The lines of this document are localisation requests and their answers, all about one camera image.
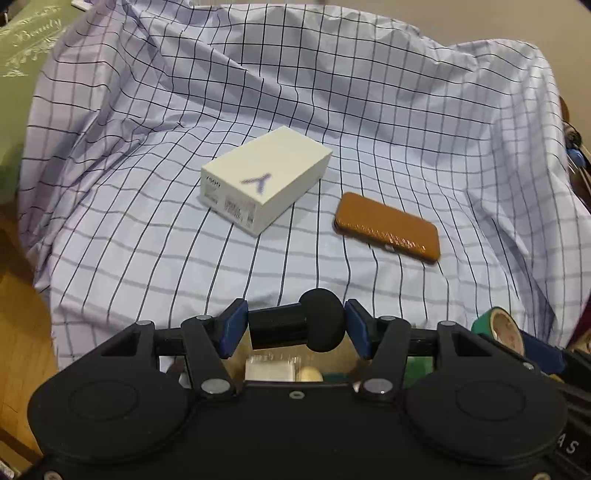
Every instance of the wrinkled fabric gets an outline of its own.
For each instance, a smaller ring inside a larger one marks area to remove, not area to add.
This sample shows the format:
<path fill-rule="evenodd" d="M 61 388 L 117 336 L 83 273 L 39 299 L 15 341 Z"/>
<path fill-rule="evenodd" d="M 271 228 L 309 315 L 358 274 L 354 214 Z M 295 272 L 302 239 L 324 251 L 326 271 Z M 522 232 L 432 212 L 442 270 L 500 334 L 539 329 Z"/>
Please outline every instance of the wrinkled fabric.
<path fill-rule="evenodd" d="M 281 125 L 333 154 L 253 238 L 199 202 L 200 169 Z M 44 66 L 24 157 L 20 234 L 60 367 L 139 319 L 315 287 L 427 328 L 501 306 L 564 346 L 591 287 L 554 77 L 518 41 L 444 47 L 338 7 L 103 0 Z M 433 222 L 439 262 L 336 233 L 347 191 Z"/>

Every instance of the white box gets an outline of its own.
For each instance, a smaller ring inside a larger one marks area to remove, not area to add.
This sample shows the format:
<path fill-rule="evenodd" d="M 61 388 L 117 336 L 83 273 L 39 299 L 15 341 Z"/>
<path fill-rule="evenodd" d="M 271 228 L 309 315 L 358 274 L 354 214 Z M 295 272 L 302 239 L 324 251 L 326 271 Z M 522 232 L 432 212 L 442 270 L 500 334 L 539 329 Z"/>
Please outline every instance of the white box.
<path fill-rule="evenodd" d="M 331 153 L 280 127 L 204 165 L 200 200 L 256 236 L 321 178 Z"/>

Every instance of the brown case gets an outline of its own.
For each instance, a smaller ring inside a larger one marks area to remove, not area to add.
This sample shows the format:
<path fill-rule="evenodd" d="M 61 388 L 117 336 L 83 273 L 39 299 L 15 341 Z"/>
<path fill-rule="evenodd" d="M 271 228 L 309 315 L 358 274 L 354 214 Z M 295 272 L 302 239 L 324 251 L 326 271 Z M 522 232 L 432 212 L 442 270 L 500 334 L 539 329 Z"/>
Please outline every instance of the brown case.
<path fill-rule="evenodd" d="M 343 194 L 335 227 L 366 242 L 377 242 L 386 249 L 403 251 L 428 262 L 436 262 L 441 256 L 435 225 L 353 192 Z"/>

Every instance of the beige wall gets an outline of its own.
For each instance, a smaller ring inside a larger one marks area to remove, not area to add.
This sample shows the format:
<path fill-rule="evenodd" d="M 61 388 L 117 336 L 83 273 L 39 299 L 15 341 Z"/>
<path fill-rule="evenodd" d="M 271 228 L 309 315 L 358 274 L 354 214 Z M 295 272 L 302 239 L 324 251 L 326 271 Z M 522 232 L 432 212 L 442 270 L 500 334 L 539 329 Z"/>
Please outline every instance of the beige wall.
<path fill-rule="evenodd" d="M 591 12 L 577 0 L 337 0 L 421 29 L 444 45 L 482 38 L 536 44 L 550 62 L 571 123 L 591 144 Z"/>

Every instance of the green tape roll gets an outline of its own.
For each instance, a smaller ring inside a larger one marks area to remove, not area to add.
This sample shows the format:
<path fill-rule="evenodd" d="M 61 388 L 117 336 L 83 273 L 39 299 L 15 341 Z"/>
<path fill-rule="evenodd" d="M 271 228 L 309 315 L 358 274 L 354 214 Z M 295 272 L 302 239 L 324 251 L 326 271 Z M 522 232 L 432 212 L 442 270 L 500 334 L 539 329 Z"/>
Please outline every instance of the green tape roll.
<path fill-rule="evenodd" d="M 472 333 L 484 333 L 514 352 L 525 353 L 523 337 L 515 320 L 501 307 L 493 307 L 472 323 Z"/>

